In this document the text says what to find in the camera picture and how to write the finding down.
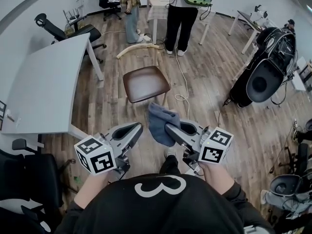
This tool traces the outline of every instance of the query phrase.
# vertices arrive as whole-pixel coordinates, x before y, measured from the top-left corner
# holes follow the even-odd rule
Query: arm
[[[274,233],[272,226],[261,216],[260,212],[248,202],[245,192],[228,172],[219,164],[199,163],[204,171],[206,182],[223,195],[237,209],[244,227],[258,226]]]
[[[89,175],[82,188],[70,203],[66,215],[57,227],[55,234],[72,234],[83,209],[94,199],[108,183],[108,173]]]
[[[92,199],[107,186],[107,183],[108,173],[99,174],[97,176],[89,175],[82,188],[75,196],[74,202],[81,208],[86,208]]]

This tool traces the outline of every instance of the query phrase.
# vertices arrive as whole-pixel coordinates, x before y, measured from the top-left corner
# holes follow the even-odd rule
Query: number 3
[[[171,195],[177,195],[179,194],[180,192],[182,192],[185,187],[186,187],[186,181],[181,178],[181,177],[177,177],[177,176],[174,176],[174,175],[167,175],[167,176],[164,176],[164,177],[171,177],[171,178],[174,178],[176,180],[178,180],[181,185],[179,188],[177,189],[171,189],[167,186],[165,186],[163,183],[161,183],[156,189],[150,191],[150,192],[145,192],[141,189],[142,187],[142,183],[139,183],[139,184],[136,184],[135,185],[135,191],[137,194],[139,194],[140,196],[142,197],[153,197],[155,195],[157,195],[158,193],[160,193],[162,190],[164,190],[165,192],[171,194]]]

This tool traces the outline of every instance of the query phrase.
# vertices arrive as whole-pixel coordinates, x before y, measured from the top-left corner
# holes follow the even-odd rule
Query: white cable
[[[183,74],[183,72],[182,72],[182,69],[181,69],[181,67],[180,67],[179,60],[177,59],[176,50],[177,50],[177,47],[175,47],[175,59],[176,59],[176,61],[177,61],[177,64],[179,65],[179,69],[180,69],[181,74],[183,75],[183,78],[184,78],[184,80],[185,80],[187,96],[184,97],[183,95],[177,94],[177,95],[175,95],[175,99],[178,100],[178,101],[186,101],[186,102],[187,102],[187,104],[188,104],[188,107],[187,107],[187,119],[189,119],[190,103],[189,103],[189,101],[187,100],[187,99],[189,98],[189,88],[188,88],[188,86],[187,86],[186,78],[185,78],[185,76],[184,76],[184,74]]]
[[[118,33],[118,32],[125,32],[125,31],[108,31],[108,32],[105,32],[103,35],[107,34],[107,33]]]

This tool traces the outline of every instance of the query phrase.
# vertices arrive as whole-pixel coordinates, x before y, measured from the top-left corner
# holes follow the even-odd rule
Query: black office chair
[[[308,160],[310,158],[308,154],[309,146],[306,143],[301,143],[298,146],[298,153],[292,154],[289,150],[289,147],[285,147],[285,150],[288,152],[289,163],[282,164],[279,163],[278,166],[289,166],[289,174],[295,174],[298,176],[302,176],[308,166]]]
[[[12,143],[13,150],[26,150],[26,140],[17,139]],[[59,207],[63,205],[60,172],[66,168],[57,168],[56,161],[51,154],[40,154],[32,149],[28,151],[34,155],[11,155],[0,150],[0,200],[23,199],[42,204],[42,206],[28,209],[22,206],[24,214],[32,221],[45,221],[51,230],[61,222]],[[68,160],[65,165],[75,163]]]
[[[67,38],[71,38],[71,37],[75,37],[75,36],[79,36],[79,35],[83,35],[86,33],[90,33],[90,42],[94,42],[95,40],[99,39],[101,37],[101,33],[99,30],[97,30],[94,26],[92,26],[91,24],[88,24],[82,28],[80,28],[79,30],[75,31],[73,34],[71,34],[69,37],[67,37],[65,35],[65,32],[62,31],[60,28],[56,27],[53,23],[51,23],[48,19],[47,19],[47,15],[44,13],[41,13],[39,15],[36,16],[35,18],[36,21],[36,25],[38,25],[39,27],[44,28],[47,32],[49,32],[52,36],[54,36],[54,38],[58,41],[63,41]],[[95,46],[92,46],[93,49],[97,49],[99,47],[103,47],[106,48],[107,46],[105,44],[98,44]],[[99,61],[99,63],[103,63],[103,60],[97,58],[97,60]]]
[[[104,11],[104,18],[103,20],[106,21],[110,15],[115,15],[121,20],[121,17],[118,15],[118,12],[121,12],[121,9],[118,8],[120,6],[120,2],[109,2],[108,0],[99,0],[98,5],[103,9],[107,9]]]

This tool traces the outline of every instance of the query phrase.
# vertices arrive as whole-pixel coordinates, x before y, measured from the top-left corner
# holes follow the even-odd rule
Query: jeans
[[[137,42],[137,21],[139,18],[138,6],[131,9],[131,14],[126,16],[126,38],[128,43]]]

